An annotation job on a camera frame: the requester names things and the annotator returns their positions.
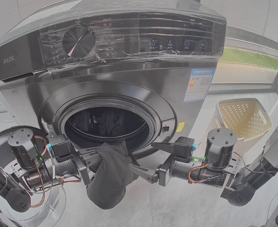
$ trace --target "control panel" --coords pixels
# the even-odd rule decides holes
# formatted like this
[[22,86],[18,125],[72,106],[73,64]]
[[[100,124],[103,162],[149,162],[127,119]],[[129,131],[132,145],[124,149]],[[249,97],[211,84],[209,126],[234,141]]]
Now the control panel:
[[54,24],[40,34],[51,67],[130,57],[218,55],[213,50],[214,23],[178,14],[127,13]]

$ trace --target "road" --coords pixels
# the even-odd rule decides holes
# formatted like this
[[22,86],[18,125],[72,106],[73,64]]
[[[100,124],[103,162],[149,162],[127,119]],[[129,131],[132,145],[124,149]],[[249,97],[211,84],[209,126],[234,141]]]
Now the road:
[[252,65],[219,63],[212,83],[273,83],[276,74]]

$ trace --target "play pause button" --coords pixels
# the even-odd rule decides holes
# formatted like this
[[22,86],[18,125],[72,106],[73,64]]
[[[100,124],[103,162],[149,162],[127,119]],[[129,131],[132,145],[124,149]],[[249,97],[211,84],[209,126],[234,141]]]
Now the play pause button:
[[201,49],[205,49],[207,47],[207,42],[205,40],[202,40],[199,45]]

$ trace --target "grass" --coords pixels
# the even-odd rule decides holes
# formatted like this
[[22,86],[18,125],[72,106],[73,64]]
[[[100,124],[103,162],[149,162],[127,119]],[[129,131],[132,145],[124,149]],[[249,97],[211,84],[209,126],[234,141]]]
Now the grass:
[[225,47],[223,57],[219,61],[253,64],[278,70],[278,58],[237,48]]

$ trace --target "front-load washing machine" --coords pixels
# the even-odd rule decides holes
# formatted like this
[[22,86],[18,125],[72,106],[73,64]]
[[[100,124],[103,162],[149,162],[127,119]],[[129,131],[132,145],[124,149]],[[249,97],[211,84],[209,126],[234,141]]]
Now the front-load washing machine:
[[0,41],[0,93],[23,125],[77,149],[125,139],[141,158],[189,135],[225,33],[193,0],[69,0]]

